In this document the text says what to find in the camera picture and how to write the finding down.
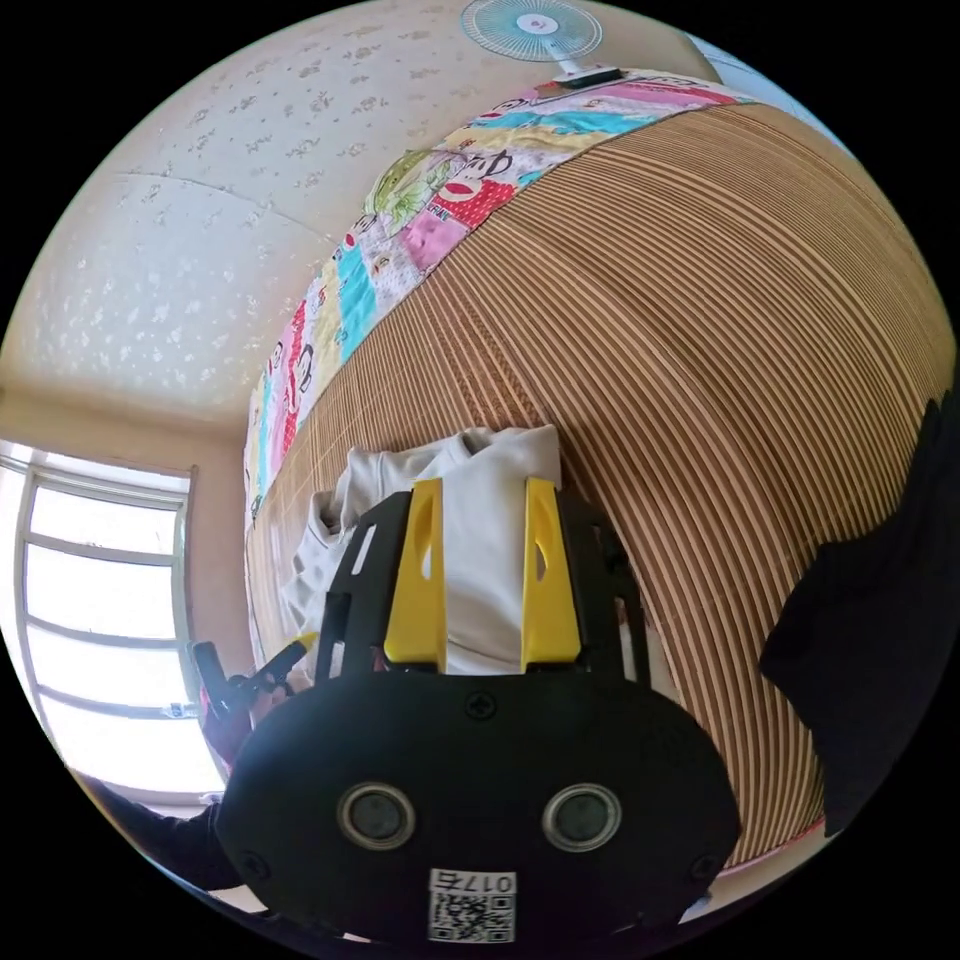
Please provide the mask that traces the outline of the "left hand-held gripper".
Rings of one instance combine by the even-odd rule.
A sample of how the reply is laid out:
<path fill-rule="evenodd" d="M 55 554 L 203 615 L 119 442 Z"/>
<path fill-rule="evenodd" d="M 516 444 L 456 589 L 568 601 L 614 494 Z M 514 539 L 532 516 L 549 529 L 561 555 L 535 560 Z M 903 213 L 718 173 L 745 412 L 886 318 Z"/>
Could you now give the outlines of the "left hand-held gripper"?
<path fill-rule="evenodd" d="M 300 635 L 262 668 L 249 675 L 235 674 L 227 679 L 228 705 L 253 705 L 261 694 L 272 694 L 276 689 L 292 695 L 289 677 L 293 668 L 315 647 L 317 632 Z"/>

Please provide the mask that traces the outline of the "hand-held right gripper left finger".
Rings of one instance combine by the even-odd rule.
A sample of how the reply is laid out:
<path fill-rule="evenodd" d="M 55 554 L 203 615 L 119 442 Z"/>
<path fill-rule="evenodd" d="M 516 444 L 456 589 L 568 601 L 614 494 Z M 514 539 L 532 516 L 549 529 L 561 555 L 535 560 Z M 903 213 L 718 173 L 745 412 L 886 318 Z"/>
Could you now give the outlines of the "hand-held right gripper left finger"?
<path fill-rule="evenodd" d="M 445 666 L 442 481 L 416 482 L 406 506 L 384 654 L 393 666 Z"/>

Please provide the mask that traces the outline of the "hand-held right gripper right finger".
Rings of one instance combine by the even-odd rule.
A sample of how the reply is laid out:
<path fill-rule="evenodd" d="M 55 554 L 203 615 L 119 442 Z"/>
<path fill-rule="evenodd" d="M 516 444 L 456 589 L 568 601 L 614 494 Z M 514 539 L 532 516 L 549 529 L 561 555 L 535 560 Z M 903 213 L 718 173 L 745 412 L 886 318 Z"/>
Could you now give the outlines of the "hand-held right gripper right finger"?
<path fill-rule="evenodd" d="M 521 667 L 574 664 L 581 640 L 555 485 L 526 483 Z"/>

